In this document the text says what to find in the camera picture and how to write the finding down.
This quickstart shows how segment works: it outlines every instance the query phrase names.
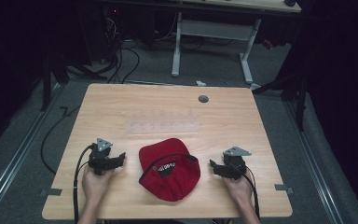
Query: red cap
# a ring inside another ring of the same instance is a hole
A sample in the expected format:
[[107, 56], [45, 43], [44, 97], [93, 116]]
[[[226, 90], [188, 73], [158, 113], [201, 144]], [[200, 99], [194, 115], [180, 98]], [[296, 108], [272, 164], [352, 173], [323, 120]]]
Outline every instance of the red cap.
[[199, 160], [177, 138], [142, 147], [139, 161], [144, 170], [139, 183], [165, 201], [185, 198], [200, 180]]

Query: wire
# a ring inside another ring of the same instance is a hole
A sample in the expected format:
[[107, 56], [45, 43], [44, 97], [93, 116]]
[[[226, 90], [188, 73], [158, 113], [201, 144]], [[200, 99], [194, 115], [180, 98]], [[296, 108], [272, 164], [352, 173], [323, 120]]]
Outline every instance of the wire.
[[116, 79], [116, 77], [118, 77], [118, 70], [121, 67], [121, 63], [123, 62], [123, 53], [121, 52], [121, 48], [118, 49], [118, 52], [120, 54], [120, 62], [118, 63], [118, 66], [116, 64], [116, 71], [114, 74], [112, 74], [112, 76], [107, 80], [107, 83], [110, 83], [112, 81], [112, 78], [114, 77]]
[[202, 46], [203, 46], [203, 43], [204, 43], [204, 38], [202, 38], [201, 40], [200, 40], [200, 44], [198, 45], [198, 46], [196, 46], [195, 48], [186, 48], [185, 46], [183, 46], [182, 44], [181, 44], [181, 48], [182, 49], [188, 49], [188, 50], [194, 50], [194, 49], [199, 49], [199, 48], [201, 48]]
[[219, 79], [220, 81], [226, 83], [226, 85], [228, 85], [229, 87], [232, 87], [231, 84], [229, 84], [227, 81], [225, 81], [224, 79], [220, 78], [220, 77], [215, 77], [216, 79]]
[[154, 43], [157, 44], [157, 45], [160, 45], [160, 46], [163, 46], [163, 47], [167, 47], [167, 46], [172, 46], [174, 45], [176, 42], [173, 40], [171, 41], [170, 44], [161, 44], [160, 42], [162, 41], [168, 41], [169, 39], [165, 39], [165, 40], [161, 40], [161, 41], [155, 41]]
[[176, 35], [172, 35], [172, 36], [168, 36], [168, 35], [170, 35], [172, 33], [173, 27], [175, 27], [177, 16], [178, 16], [178, 13], [176, 12], [175, 17], [173, 18], [173, 23], [172, 23], [172, 26], [171, 26], [171, 30], [164, 37], [162, 37], [160, 39], [156, 39], [156, 41], [165, 40], [165, 39], [171, 39], [174, 36], [176, 36]]
[[105, 36], [106, 36], [106, 38], [107, 38], [108, 47], [110, 47], [110, 46], [112, 46], [112, 45], [111, 45], [112, 42], [115, 40], [116, 33], [117, 33], [117, 26], [116, 26], [115, 22], [112, 21], [110, 18], [106, 18], [106, 20], [108, 20], [108, 21], [111, 22], [109, 28], [107, 28], [107, 31], [108, 31], [108, 32], [110, 31], [110, 29], [112, 29], [112, 26], [115, 25], [115, 30], [113, 31], [113, 36], [112, 36], [112, 38], [109, 38], [109, 35], [108, 35], [107, 33], [105, 33]]
[[45, 143], [46, 140], [48, 139], [48, 136], [51, 134], [51, 132], [57, 127], [57, 125], [59, 125], [65, 118], [71, 116], [75, 111], [77, 111], [80, 108], [80, 106], [76, 107], [75, 109], [71, 110], [68, 114], [64, 115], [61, 119], [59, 119], [49, 130], [48, 133], [46, 134], [45, 138], [42, 141], [42, 145], [40, 146], [40, 158], [42, 159], [43, 164], [46, 166], [46, 168], [48, 168], [49, 171], [51, 171], [54, 175], [56, 175], [56, 171], [53, 170], [48, 163], [45, 160], [45, 156], [44, 156], [44, 147], [45, 147]]
[[252, 170], [249, 169], [249, 167], [246, 166], [246, 169], [248, 169], [249, 172], [251, 172], [251, 175], [252, 175], [252, 178], [253, 178], [253, 183], [252, 183], [252, 180], [250, 180], [248, 176], [246, 176], [246, 175], [242, 175], [242, 176], [245, 177], [246, 180], [249, 182], [249, 184], [251, 184], [251, 186], [252, 186], [252, 189], [254, 191], [254, 196], [255, 196], [255, 214], [257, 215], [258, 219], [260, 220], [260, 209], [259, 209], [259, 206], [258, 206], [257, 189], [255, 188], [255, 176], [254, 176]]
[[80, 163], [83, 159], [84, 154], [87, 152], [87, 150], [92, 149], [92, 145], [86, 147], [83, 152], [80, 155], [79, 160], [77, 161], [77, 166], [76, 166], [76, 170], [75, 170], [75, 177], [74, 177], [74, 195], [73, 195], [73, 199], [74, 199], [74, 212], [75, 212], [75, 224], [78, 222], [79, 220], [79, 209], [78, 209], [78, 201], [77, 201], [77, 178], [79, 175], [79, 171], [81, 169], [81, 167], [83, 167], [83, 165], [86, 164], [83, 163], [83, 165], [80, 166]]
[[231, 39], [231, 40], [228, 40], [228, 42], [226, 42], [226, 43], [218, 43], [218, 42], [215, 42], [215, 41], [212, 41], [212, 40], [208, 40], [208, 39], [205, 40], [205, 43], [215, 44], [215, 45], [219, 45], [219, 46], [225, 46], [225, 45], [229, 45], [229, 44], [234, 44], [234, 43], [236, 43], [236, 42], [239, 42], [239, 40]]
[[135, 69], [138, 67], [139, 62], [140, 62], [140, 57], [139, 57], [138, 53], [136, 53], [136, 52], [133, 51], [132, 49], [127, 49], [127, 50], [129, 50], [129, 51], [131, 51], [132, 53], [134, 53], [134, 54], [136, 55], [138, 61], [136, 62], [135, 67], [133, 67], [133, 69], [132, 69], [126, 76], [124, 76], [123, 80], [121, 81], [121, 84], [124, 84], [124, 82], [126, 81], [127, 77], [129, 77], [130, 74], [132, 74], [132, 72], [135, 71]]

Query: table top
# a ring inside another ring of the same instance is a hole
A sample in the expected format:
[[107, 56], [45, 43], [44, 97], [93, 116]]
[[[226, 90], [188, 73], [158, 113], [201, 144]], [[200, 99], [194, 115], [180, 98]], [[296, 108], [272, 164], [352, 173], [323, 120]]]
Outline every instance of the table top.
[[283, 0], [179, 0], [184, 3], [209, 4], [222, 7], [247, 7], [253, 9], [301, 12], [301, 7], [296, 3], [293, 7], [287, 6]]
[[[207, 103], [199, 101], [203, 95]], [[185, 86], [91, 84], [79, 110], [43, 210], [46, 219], [73, 219], [73, 179], [81, 152], [96, 138], [113, 143], [110, 157], [126, 152], [115, 170], [99, 218], [238, 217], [220, 176], [209, 160], [222, 164], [223, 151], [241, 147], [255, 175], [261, 217], [288, 217], [292, 207], [273, 156], [255, 98], [249, 89]], [[144, 189], [139, 149], [179, 138], [200, 162], [200, 181], [183, 200], [165, 202]], [[79, 209], [85, 197], [79, 175]]]

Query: gray carpet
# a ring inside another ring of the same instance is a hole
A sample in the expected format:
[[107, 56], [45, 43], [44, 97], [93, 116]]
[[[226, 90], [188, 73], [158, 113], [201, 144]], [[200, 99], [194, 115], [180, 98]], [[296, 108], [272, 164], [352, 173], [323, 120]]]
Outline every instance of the gray carpet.
[[[125, 44], [125, 47], [130, 46], [134, 46], [134, 43]], [[172, 48], [173, 46], [155, 45], [150, 48], [142, 44], [137, 45], [133, 50], [139, 54], [141, 61], [133, 74], [128, 77], [128, 82], [147, 81], [194, 86], [196, 80], [200, 80], [207, 86], [249, 87], [244, 82], [238, 55], [212, 51], [208, 46], [202, 46], [197, 50], [183, 50], [181, 74], [179, 77], [171, 77]], [[256, 84], [266, 84], [275, 78], [289, 49], [290, 46], [271, 50], [259, 45], [253, 47], [249, 64]], [[119, 71], [121, 78], [137, 63], [136, 56], [132, 52], [125, 49], [122, 52], [123, 64]], [[45, 121], [30, 145], [27, 157], [0, 202], [0, 223], [73, 222], [49, 221], [41, 216], [46, 197], [40, 196], [40, 192], [51, 186], [54, 176], [40, 159], [40, 147], [50, 128], [62, 118], [64, 111], [62, 107], [68, 107], [68, 110], [71, 110], [81, 105], [86, 88], [90, 83], [95, 82], [98, 81], [71, 76], [71, 81], [66, 86], [58, 88], [62, 92], [57, 93], [56, 102], [46, 114]], [[293, 214], [285, 218], [262, 218], [262, 223], [330, 223], [323, 201], [311, 177], [296, 127], [278, 93], [278, 91], [267, 91], [256, 95], [255, 99], [280, 168], [283, 183], [294, 191], [289, 194]], [[41, 97], [42, 88], [39, 85], [34, 90], [32, 98], [16, 113], [0, 138], [0, 176], [39, 115]], [[45, 158], [54, 170], [58, 167], [75, 120], [76, 113], [58, 124], [46, 139]], [[309, 98], [304, 127], [319, 168], [337, 202], [343, 223], [358, 223], [358, 202], [324, 139], [323, 130], [314, 115]], [[212, 223], [209, 219], [183, 219], [182, 221]], [[241, 221], [235, 219], [234, 223], [241, 223]]]

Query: white desk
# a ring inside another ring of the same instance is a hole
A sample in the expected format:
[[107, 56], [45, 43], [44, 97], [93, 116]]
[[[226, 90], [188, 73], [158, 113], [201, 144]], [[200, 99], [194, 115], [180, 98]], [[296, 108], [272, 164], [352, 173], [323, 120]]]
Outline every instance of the white desk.
[[[180, 4], [197, 3], [217, 5], [221, 7], [247, 7], [257, 10], [273, 10], [281, 12], [301, 11], [298, 4], [288, 7], [283, 0], [181, 0]], [[255, 20], [254, 25], [234, 25], [218, 22], [192, 21], [182, 20], [182, 13], [178, 14], [177, 30], [176, 30], [176, 46], [173, 54], [172, 76], [178, 77], [180, 70], [180, 43], [182, 35], [198, 35], [205, 37], [224, 38], [247, 41], [246, 48], [240, 54], [240, 61], [245, 81], [249, 84], [253, 83], [252, 74], [249, 69], [248, 57], [255, 42], [255, 36], [259, 28], [261, 20]]]

